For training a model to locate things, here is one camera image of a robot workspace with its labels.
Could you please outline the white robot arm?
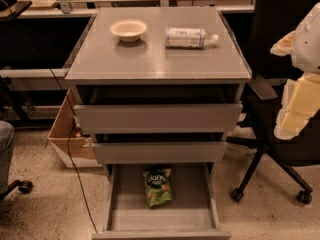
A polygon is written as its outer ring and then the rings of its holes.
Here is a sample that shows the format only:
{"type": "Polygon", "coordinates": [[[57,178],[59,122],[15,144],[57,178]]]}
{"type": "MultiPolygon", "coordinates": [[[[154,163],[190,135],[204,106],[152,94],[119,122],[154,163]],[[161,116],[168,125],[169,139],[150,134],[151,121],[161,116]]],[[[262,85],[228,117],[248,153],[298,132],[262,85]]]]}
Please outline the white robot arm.
{"type": "Polygon", "coordinates": [[[290,55],[292,65],[303,72],[297,80],[286,81],[274,128],[278,139],[289,140],[320,110],[320,3],[272,46],[271,53],[290,55]]]}

